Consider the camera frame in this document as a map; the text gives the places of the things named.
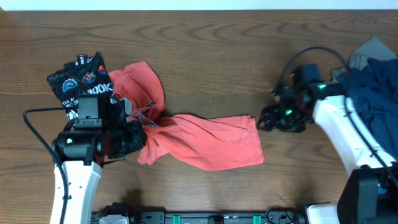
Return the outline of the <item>red soccer t-shirt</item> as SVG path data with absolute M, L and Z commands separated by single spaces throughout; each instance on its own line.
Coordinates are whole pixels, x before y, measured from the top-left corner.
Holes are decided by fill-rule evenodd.
M 165 95 L 161 81 L 146 62 L 109 73 L 116 98 L 132 103 L 130 120 L 141 122 L 147 135 L 137 158 L 152 165 L 166 154 L 207 171 L 235 169 L 264 162 L 256 127 L 249 115 L 202 119 L 190 114 L 162 116 Z

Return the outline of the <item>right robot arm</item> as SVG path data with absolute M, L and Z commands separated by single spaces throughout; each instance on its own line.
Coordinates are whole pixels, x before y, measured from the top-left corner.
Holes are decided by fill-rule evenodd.
M 299 66 L 292 86 L 281 84 L 277 103 L 266 106 L 257 127 L 301 133 L 308 123 L 325 132 L 348 181 L 336 203 L 285 212 L 287 223 L 397 223 L 397 161 L 375 140 L 339 83 L 326 83 L 317 65 Z

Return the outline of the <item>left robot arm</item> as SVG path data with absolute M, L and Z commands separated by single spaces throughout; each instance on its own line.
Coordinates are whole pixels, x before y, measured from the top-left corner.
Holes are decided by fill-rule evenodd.
M 112 95 L 81 95 L 78 116 L 52 143 L 55 166 L 51 223 L 90 223 L 105 159 L 124 160 L 147 141 L 142 124 L 128 121 L 132 103 Z

